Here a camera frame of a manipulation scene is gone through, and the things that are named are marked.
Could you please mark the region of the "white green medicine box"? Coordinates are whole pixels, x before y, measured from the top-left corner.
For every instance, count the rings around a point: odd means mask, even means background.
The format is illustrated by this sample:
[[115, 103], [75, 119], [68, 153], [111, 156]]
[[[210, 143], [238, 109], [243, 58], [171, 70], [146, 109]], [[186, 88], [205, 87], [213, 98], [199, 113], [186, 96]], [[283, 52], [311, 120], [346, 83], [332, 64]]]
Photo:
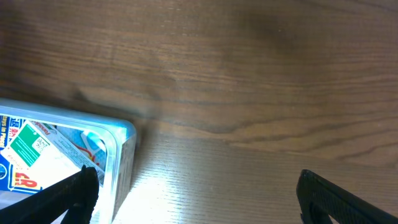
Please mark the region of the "white green medicine box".
[[25, 121], [1, 155], [43, 188], [81, 171], [83, 166], [94, 168], [99, 183], [104, 182], [104, 170], [50, 124]]

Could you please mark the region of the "blue cooling patch box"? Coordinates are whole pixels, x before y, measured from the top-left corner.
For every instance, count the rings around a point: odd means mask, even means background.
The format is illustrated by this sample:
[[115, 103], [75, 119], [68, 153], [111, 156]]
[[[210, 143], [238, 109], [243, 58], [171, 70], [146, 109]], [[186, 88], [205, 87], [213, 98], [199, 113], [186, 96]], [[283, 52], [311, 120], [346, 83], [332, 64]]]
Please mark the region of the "blue cooling patch box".
[[[1, 152], [13, 140], [14, 136], [25, 121], [18, 117], [1, 116]], [[71, 141], [81, 152], [84, 153], [97, 166], [105, 171], [106, 146], [104, 141], [90, 130], [68, 128], [60, 125], [52, 125], [57, 131]], [[1, 190], [19, 192], [23, 194], [35, 194], [45, 188], [31, 179], [27, 174], [18, 171], [9, 161], [1, 155]]]

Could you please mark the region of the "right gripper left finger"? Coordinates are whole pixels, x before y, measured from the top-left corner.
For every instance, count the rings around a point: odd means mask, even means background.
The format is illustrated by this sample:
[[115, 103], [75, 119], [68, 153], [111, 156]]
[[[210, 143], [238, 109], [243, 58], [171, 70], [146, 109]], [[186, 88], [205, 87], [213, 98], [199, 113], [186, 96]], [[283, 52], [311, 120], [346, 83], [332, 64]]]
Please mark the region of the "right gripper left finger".
[[64, 224], [89, 224], [100, 183], [93, 167], [81, 171], [30, 197], [1, 209], [1, 224], [52, 223], [64, 214]]

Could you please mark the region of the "clear plastic container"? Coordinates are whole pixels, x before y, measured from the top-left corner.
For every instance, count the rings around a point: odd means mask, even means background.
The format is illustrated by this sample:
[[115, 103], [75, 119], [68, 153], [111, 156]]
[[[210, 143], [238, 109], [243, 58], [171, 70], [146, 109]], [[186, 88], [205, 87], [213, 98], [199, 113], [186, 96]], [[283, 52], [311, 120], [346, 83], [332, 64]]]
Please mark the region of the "clear plastic container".
[[[98, 200], [89, 223], [111, 223], [114, 220], [131, 188], [136, 129], [130, 122], [8, 99], [1, 100], [2, 115], [96, 133], [105, 143], [107, 158], [104, 182], [99, 184]], [[1, 190], [1, 209], [31, 195], [34, 194]], [[63, 217], [64, 214], [52, 223], [62, 223]]]

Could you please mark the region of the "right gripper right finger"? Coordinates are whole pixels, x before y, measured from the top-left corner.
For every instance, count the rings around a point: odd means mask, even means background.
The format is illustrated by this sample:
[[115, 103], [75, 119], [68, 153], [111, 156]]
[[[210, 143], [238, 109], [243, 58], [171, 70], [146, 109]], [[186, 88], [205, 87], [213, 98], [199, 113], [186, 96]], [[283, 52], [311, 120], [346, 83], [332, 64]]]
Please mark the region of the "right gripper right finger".
[[304, 224], [395, 224], [397, 217], [367, 203], [318, 174], [304, 169], [296, 194]]

